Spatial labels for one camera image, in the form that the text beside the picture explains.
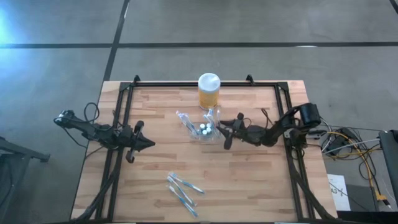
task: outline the blue toothbrush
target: blue toothbrush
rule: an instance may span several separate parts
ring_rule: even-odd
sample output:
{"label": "blue toothbrush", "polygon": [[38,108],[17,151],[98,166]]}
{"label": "blue toothbrush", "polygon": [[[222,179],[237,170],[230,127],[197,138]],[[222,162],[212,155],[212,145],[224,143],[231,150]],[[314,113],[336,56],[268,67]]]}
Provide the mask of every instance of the blue toothbrush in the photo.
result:
{"label": "blue toothbrush", "polygon": [[185,205],[185,207],[188,209],[188,211],[190,211],[190,213],[194,217],[198,216],[198,214],[195,212],[195,210],[191,206],[189,206],[189,204],[184,200],[184,198],[182,198],[178,193],[176,193],[175,189],[172,186],[169,186],[169,189],[178,197],[178,199],[180,199],[181,203],[183,205]]}
{"label": "blue toothbrush", "polygon": [[179,186],[178,183],[176,183],[175,180],[173,180],[173,178],[171,176],[167,177],[167,180],[171,183],[177,186],[177,188],[179,189],[179,191],[181,192],[181,194],[188,200],[188,202],[193,205],[194,207],[196,206],[196,203],[193,201],[192,198],[190,198],[187,193],[185,193],[185,191]]}
{"label": "blue toothbrush", "polygon": [[185,186],[187,186],[187,187],[190,187],[190,188],[192,188],[193,190],[196,190],[196,191],[199,192],[199,193],[202,193],[202,194],[205,193],[205,191],[203,191],[202,189],[200,189],[200,188],[198,188],[198,187],[196,187],[196,186],[194,186],[194,185],[188,183],[187,181],[184,181],[184,180],[180,179],[174,172],[171,172],[169,175],[170,175],[174,180],[181,182],[183,185],[185,185]]}

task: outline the white paper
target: white paper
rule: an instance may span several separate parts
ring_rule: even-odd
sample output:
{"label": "white paper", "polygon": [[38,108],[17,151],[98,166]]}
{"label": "white paper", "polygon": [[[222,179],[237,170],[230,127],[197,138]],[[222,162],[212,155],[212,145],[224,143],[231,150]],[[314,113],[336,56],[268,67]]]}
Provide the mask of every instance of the white paper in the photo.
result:
{"label": "white paper", "polygon": [[344,176],[328,174],[330,191],[337,211],[351,211]]}

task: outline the wire bundle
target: wire bundle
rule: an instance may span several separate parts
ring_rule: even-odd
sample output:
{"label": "wire bundle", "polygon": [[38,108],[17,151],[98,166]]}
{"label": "wire bundle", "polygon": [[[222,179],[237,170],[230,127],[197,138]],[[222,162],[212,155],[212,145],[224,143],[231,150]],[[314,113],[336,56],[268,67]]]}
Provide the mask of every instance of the wire bundle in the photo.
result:
{"label": "wire bundle", "polygon": [[[95,112],[94,112],[94,114],[95,114],[96,116],[95,116],[93,119],[88,119],[88,117],[87,117],[87,108],[89,107],[89,105],[93,105],[93,106],[95,107]],[[109,127],[108,129],[101,129],[101,128],[97,128],[96,126],[92,125],[92,122],[94,122],[95,120],[97,120],[97,119],[100,117],[100,109],[98,108],[98,105],[97,105],[96,103],[93,103],[93,102],[87,103],[86,106],[85,106],[85,109],[83,110],[83,115],[84,115],[84,117],[85,117],[85,120],[84,120],[84,121],[79,121],[79,120],[75,120],[75,119],[69,119],[69,118],[65,118],[65,117],[63,117],[62,119],[67,119],[67,120],[69,120],[69,121],[74,121],[74,122],[79,122],[79,123],[88,123],[88,124],[91,124],[91,126],[92,126],[94,129],[96,129],[97,131],[109,131],[110,129],[113,128],[113,126],[111,126],[111,127]],[[119,127],[116,127],[116,130],[118,130],[118,129],[122,126],[122,124],[121,124],[119,121],[118,121],[118,125],[119,125]],[[84,145],[78,143],[78,141],[68,132],[68,130],[67,130],[66,128],[63,128],[63,127],[61,127],[61,128],[68,134],[68,136],[69,136],[78,146],[84,147],[85,149],[87,148],[87,146],[84,146]],[[98,152],[100,149],[102,149],[102,148],[104,148],[104,147],[105,147],[105,146],[101,146],[101,147],[95,149],[94,151],[90,152],[89,154],[87,154],[87,155],[85,156],[85,159],[87,159],[89,156],[91,156],[92,154]]]}
{"label": "wire bundle", "polygon": [[[363,161],[358,166],[359,174],[361,175],[361,177],[363,179],[369,181],[369,185],[370,185],[372,191],[374,188],[377,201],[383,201],[384,204],[386,204],[388,207],[391,207],[386,196],[380,194],[379,184],[376,180],[376,167],[375,167],[372,157],[371,157],[371,153],[373,151],[381,150],[379,147],[380,144],[375,144],[370,148],[367,147],[367,145],[365,145],[365,143],[367,143],[367,142],[379,141],[379,139],[363,141],[361,135],[359,134],[359,132],[357,132],[357,130],[355,130],[353,128],[348,128],[348,129],[353,131],[354,136],[352,136],[351,138],[349,138],[347,135],[341,133],[341,129],[337,129],[336,131],[327,132],[329,134],[329,136],[327,137],[326,140],[324,140],[324,142],[320,146],[322,148],[323,154],[326,156],[329,156],[330,159],[333,159],[333,160],[352,161],[352,160],[362,158]],[[323,146],[325,144],[325,142],[328,141],[328,143],[330,143],[331,139],[332,138],[336,139],[337,136],[341,136],[341,137],[345,138],[349,142],[349,144],[342,146],[342,147],[337,147],[336,149],[325,152],[325,150],[327,149],[327,145],[333,144],[333,142],[332,142],[331,144],[326,144],[326,146]],[[350,148],[349,153],[340,154],[339,150],[342,148],[345,148],[345,147]],[[329,155],[330,152],[337,152],[337,153],[335,156],[331,156],[331,155]],[[365,167],[366,167],[367,176],[365,176],[362,172],[363,165],[365,165]],[[377,202],[374,200],[374,198],[373,198],[373,202],[374,202],[374,207],[377,211]]]}

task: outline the black stripe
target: black stripe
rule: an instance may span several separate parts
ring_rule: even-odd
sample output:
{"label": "black stripe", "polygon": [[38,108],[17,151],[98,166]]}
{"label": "black stripe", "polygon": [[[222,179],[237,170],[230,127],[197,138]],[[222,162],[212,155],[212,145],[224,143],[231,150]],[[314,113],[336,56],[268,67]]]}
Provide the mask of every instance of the black stripe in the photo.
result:
{"label": "black stripe", "polygon": [[234,48],[234,47],[398,47],[398,42],[252,42],[252,43],[126,43],[119,48],[173,49],[173,48]]}
{"label": "black stripe", "polygon": [[120,13],[118,28],[116,29],[116,33],[114,35],[113,44],[111,48],[111,53],[109,54],[108,62],[106,64],[105,74],[103,81],[109,81],[111,78],[114,58],[116,57],[116,51],[118,50],[118,44],[120,41],[120,36],[122,35],[123,25],[124,25],[124,16],[126,15],[127,7],[130,3],[130,0],[124,0],[122,11]]}
{"label": "black stripe", "polygon": [[398,4],[396,2],[396,0],[390,0],[392,7],[394,8],[394,10],[396,11],[396,13],[398,14]]}
{"label": "black stripe", "polygon": [[112,47],[112,44],[0,44],[0,49],[87,49],[110,47]]}
{"label": "black stripe", "polygon": [[[121,29],[115,40],[120,40]],[[398,42],[209,42],[209,43],[123,43],[123,44],[0,44],[0,49],[90,49],[111,48],[108,69],[112,69],[116,50],[125,49],[177,49],[177,48],[237,48],[237,47],[398,47]]]}

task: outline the clear plastic bag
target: clear plastic bag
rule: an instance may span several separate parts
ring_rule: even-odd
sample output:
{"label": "clear plastic bag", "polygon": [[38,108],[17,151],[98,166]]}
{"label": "clear plastic bag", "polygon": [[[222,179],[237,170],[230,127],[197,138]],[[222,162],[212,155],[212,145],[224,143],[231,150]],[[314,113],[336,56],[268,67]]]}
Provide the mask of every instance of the clear plastic bag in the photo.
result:
{"label": "clear plastic bag", "polygon": [[209,109],[208,113],[203,115],[203,122],[197,124],[193,124],[190,121],[187,113],[177,111],[176,114],[187,127],[191,139],[209,142],[221,139],[221,133],[216,128],[220,122],[221,111],[219,108],[216,109],[215,118],[214,110]]}

